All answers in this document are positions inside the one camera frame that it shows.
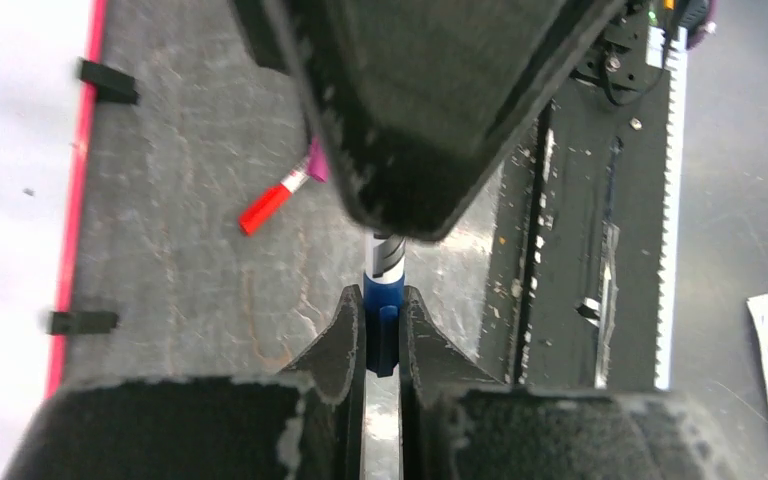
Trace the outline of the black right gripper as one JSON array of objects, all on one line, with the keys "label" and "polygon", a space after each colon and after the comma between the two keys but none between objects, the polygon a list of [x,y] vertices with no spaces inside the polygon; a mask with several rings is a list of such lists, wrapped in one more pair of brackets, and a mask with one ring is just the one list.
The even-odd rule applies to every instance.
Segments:
[{"label": "black right gripper", "polygon": [[291,76],[347,214],[438,242],[621,1],[235,1]]}]

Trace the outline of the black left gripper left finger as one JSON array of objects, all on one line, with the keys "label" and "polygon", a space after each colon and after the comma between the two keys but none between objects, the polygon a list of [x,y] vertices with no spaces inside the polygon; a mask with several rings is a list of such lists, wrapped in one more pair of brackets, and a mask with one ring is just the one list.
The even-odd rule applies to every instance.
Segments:
[{"label": "black left gripper left finger", "polygon": [[365,328],[346,287],[329,326],[272,375],[74,383],[33,417],[8,479],[359,479]]}]

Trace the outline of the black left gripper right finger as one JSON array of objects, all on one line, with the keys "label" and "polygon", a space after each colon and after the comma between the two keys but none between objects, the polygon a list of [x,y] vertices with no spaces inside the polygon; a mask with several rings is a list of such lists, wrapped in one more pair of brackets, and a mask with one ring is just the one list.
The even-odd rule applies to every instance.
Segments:
[{"label": "black left gripper right finger", "polygon": [[653,387],[533,391],[496,381],[407,287],[400,330],[405,479],[747,479],[697,403]]}]

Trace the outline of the blue capped white marker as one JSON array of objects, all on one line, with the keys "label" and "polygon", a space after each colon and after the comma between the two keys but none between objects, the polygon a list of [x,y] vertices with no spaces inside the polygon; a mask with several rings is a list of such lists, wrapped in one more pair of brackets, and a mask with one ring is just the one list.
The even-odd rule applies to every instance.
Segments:
[{"label": "blue capped white marker", "polygon": [[367,369],[389,377],[399,358],[399,318],[404,302],[405,238],[368,231],[362,295]]}]

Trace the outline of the pink framed whiteboard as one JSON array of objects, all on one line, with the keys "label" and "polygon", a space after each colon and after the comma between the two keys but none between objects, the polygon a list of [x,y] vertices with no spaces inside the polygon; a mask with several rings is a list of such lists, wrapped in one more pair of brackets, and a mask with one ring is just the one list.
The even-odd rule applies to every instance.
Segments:
[{"label": "pink framed whiteboard", "polygon": [[46,387],[91,1],[0,1],[0,476]]}]

